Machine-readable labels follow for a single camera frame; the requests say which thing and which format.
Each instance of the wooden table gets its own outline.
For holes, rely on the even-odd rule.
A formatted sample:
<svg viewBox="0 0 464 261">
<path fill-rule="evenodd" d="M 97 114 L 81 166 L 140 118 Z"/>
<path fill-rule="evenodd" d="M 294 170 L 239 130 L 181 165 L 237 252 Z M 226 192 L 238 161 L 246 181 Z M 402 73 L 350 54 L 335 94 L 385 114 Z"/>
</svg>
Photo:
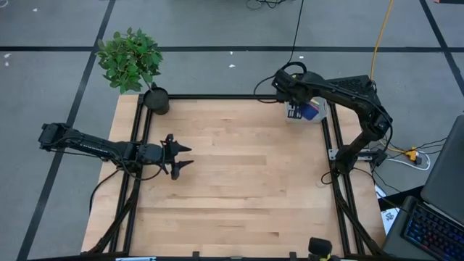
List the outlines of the wooden table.
<svg viewBox="0 0 464 261">
<path fill-rule="evenodd" d="M 120 96 L 111 141 L 129 140 L 136 100 L 137 96 Z M 343 107 L 337 111 L 348 144 L 360 132 L 357 116 Z M 200 251 L 203 257 L 288 257 L 296 252 L 307 257 L 312 236 L 330 240 L 333 253 L 342 253 L 332 188 L 320 182 L 328 172 L 320 124 L 288 124 L 282 104 L 173 100 L 167 115 L 153 116 L 149 143 L 159 144 L 169 133 L 193 149 L 178 159 L 195 163 L 182 169 L 177 181 L 160 175 L 141 184 L 131 255 L 188 257 Z M 357 167 L 369 171 L 367 163 Z M 100 180 L 114 169 L 104 163 Z M 156 166 L 145 167 L 144 176 L 155 171 Z M 97 191 L 83 250 L 90 249 L 113 221 L 122 176 Z M 351 180 L 360 222 L 381 245 L 385 233 L 372 179 L 353 170 Z"/>
</svg>

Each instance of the white sticker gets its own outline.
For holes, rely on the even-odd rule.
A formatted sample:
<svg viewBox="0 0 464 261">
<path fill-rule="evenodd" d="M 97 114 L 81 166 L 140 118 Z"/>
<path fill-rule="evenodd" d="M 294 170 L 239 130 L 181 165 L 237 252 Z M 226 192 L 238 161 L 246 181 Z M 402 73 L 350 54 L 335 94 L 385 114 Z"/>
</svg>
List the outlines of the white sticker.
<svg viewBox="0 0 464 261">
<path fill-rule="evenodd" d="M 385 191 L 382 190 L 379 186 L 376 185 L 376 193 L 377 193 L 377 199 L 379 199 L 381 196 L 386 196 Z M 385 233 L 389 233 L 390 228 L 392 228 L 394 219 L 398 216 L 398 209 L 397 208 L 392 208 L 389 210 L 382 211 L 382 222 L 384 223 L 384 229 Z"/>
</svg>

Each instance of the potted plant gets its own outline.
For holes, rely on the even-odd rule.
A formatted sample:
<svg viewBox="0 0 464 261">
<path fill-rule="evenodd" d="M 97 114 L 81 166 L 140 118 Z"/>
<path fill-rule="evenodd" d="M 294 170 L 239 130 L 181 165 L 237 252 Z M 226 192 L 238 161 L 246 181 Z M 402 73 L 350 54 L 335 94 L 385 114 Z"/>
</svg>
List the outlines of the potted plant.
<svg viewBox="0 0 464 261">
<path fill-rule="evenodd" d="M 116 32 L 113 40 L 106 44 L 99 39 L 100 51 L 96 53 L 101 59 L 99 65 L 106 70 L 103 75 L 110 81 L 110 86 L 120 88 L 124 94 L 128 90 L 140 91 L 145 82 L 148 91 L 144 94 L 144 104 L 158 115 L 169 111 L 169 96 L 165 89 L 158 87 L 153 77 L 160 75 L 159 65 L 162 55 L 153 38 L 138 29 L 132 28 L 127 34 Z"/>
</svg>

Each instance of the white cable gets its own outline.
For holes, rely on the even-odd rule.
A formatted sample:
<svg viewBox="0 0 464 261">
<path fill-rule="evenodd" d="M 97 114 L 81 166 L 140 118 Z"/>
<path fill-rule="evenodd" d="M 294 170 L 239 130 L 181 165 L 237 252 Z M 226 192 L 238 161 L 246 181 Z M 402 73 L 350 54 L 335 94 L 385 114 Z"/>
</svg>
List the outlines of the white cable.
<svg viewBox="0 0 464 261">
<path fill-rule="evenodd" d="M 414 165 L 409 164 L 409 163 L 407 163 L 407 162 L 403 162 L 403 161 L 398 160 L 398 159 L 386 159 L 386 160 L 392 161 L 392 162 L 398 162 L 398 163 L 407 165 L 407 166 L 409 166 L 409 167 L 413 167 L 413 168 L 415 168 L 416 170 L 426 171 L 426 170 L 430 169 L 431 162 L 430 162 L 430 157 L 427 155 L 427 153 L 422 152 L 422 151 L 418 151 L 418 154 L 424 154 L 424 155 L 427 157 L 427 167 L 425 167 L 425 168 L 417 167 L 417 166 L 414 166 Z"/>
</svg>

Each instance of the laptop screen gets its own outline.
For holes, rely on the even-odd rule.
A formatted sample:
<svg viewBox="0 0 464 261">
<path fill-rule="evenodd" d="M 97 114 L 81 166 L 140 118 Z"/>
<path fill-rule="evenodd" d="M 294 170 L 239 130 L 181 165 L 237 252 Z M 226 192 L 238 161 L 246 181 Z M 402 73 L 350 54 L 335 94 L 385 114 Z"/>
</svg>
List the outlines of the laptop screen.
<svg viewBox="0 0 464 261">
<path fill-rule="evenodd" d="M 457 117 L 452 126 L 420 195 L 464 224 L 464 115 Z"/>
</svg>

